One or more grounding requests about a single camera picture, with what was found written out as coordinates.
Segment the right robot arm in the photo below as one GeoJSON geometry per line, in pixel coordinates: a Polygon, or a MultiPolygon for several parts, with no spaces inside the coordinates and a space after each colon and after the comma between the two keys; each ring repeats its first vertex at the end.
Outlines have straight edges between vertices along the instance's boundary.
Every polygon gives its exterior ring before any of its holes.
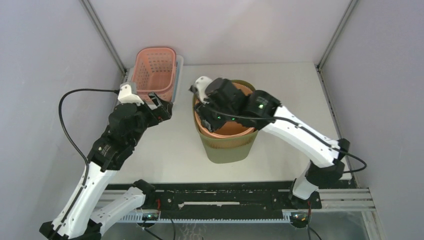
{"type": "Polygon", "coordinates": [[[344,174],[342,159],[350,142],[335,140],[313,129],[280,100],[264,90],[243,93],[231,80],[201,76],[189,87],[197,103],[194,111],[201,125],[214,133],[227,122],[271,134],[289,143],[309,158],[304,172],[291,187],[289,203],[302,208],[318,189],[326,188],[344,174]]]}

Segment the orange plastic bucket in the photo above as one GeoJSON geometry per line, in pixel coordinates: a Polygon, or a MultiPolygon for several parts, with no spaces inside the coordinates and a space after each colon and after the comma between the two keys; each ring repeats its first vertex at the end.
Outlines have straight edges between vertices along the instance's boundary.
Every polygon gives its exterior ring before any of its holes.
{"type": "MultiPolygon", "coordinates": [[[[234,84],[234,86],[237,89],[240,89],[245,95],[251,94],[255,90],[255,87],[246,81],[243,81],[243,80],[231,80],[231,81],[234,84]]],[[[248,135],[255,132],[254,127],[244,127],[241,124],[234,121],[228,121],[223,125],[223,127],[218,129],[217,131],[209,132],[205,127],[201,125],[200,118],[194,110],[193,110],[193,116],[200,133],[212,139],[235,138],[235,137],[241,137],[241,136],[248,135]]]]}

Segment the green plastic waste bin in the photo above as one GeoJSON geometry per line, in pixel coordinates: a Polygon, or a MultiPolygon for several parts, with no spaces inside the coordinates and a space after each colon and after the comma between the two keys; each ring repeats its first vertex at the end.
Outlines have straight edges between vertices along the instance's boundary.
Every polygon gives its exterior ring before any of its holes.
{"type": "MultiPolygon", "coordinates": [[[[197,133],[199,135],[203,148],[206,152],[207,158],[211,162],[215,164],[234,163],[234,162],[244,160],[249,155],[252,149],[252,146],[256,140],[256,137],[259,133],[259,131],[256,128],[253,133],[239,136],[239,137],[224,138],[224,139],[206,137],[205,135],[200,133],[200,130],[194,119],[193,111],[195,110],[194,109],[192,110],[195,129],[197,130],[197,133]]],[[[220,116],[220,120],[225,120],[225,123],[236,122],[236,119],[234,117],[229,117],[226,115],[217,115],[217,114],[216,116],[220,116]]]]}

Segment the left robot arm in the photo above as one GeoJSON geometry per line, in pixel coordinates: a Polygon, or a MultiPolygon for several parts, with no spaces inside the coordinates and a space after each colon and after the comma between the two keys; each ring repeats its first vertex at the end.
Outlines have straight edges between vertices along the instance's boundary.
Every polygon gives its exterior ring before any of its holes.
{"type": "Polygon", "coordinates": [[[133,95],[119,99],[120,104],[108,116],[104,132],[84,158],[84,173],[71,198],[53,221],[40,226],[39,232],[48,240],[99,240],[130,211],[155,205],[155,187],[141,179],[121,197],[95,210],[104,190],[132,155],[147,128],[172,117],[172,102],[153,92],[148,97],[155,109],[133,95]]]}

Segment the blue perforated basket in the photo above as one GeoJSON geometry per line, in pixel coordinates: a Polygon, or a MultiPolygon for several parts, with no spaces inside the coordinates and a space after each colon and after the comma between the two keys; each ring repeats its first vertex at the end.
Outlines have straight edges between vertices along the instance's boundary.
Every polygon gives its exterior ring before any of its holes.
{"type": "Polygon", "coordinates": [[[175,72],[175,82],[174,82],[174,89],[173,89],[173,96],[172,96],[172,102],[174,103],[177,98],[177,91],[178,91],[178,85],[179,85],[179,79],[180,79],[180,73],[181,73],[182,64],[180,61],[176,62],[176,72],[175,72]]]}

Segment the pink perforated basket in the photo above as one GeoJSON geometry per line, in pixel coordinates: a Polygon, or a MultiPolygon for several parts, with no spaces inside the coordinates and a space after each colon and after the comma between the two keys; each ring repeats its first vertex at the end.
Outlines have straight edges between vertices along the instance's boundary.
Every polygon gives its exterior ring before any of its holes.
{"type": "Polygon", "coordinates": [[[136,55],[131,81],[136,92],[146,103],[154,92],[164,101],[173,98],[177,70],[176,52],[170,47],[148,47],[136,55]]]}

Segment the white plastic basket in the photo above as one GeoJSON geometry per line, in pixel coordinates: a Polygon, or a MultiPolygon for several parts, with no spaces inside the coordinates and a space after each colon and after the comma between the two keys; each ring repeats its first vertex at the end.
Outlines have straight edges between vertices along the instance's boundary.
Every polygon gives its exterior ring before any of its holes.
{"type": "MultiPolygon", "coordinates": [[[[180,72],[180,76],[179,76],[178,89],[177,89],[177,93],[178,93],[179,85],[180,85],[180,79],[182,78],[182,73],[183,73],[184,58],[183,58],[181,55],[177,54],[177,55],[176,55],[176,62],[177,62],[177,61],[180,61],[180,63],[182,64],[181,72],[180,72]]],[[[129,69],[126,73],[125,73],[125,76],[124,76],[124,78],[123,78],[123,80],[122,80],[122,83],[128,82],[128,81],[132,78],[133,73],[134,73],[134,67],[131,67],[131,68],[130,68],[130,69],[129,69]]]]}

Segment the black mounting base rail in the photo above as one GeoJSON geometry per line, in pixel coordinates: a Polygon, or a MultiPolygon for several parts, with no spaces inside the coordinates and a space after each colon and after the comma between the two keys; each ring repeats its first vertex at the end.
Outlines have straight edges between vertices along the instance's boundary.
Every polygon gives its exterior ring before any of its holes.
{"type": "Polygon", "coordinates": [[[161,211],[172,217],[275,217],[277,212],[322,208],[313,193],[303,203],[292,203],[290,181],[228,183],[155,183],[155,194],[136,208],[161,211]]]}

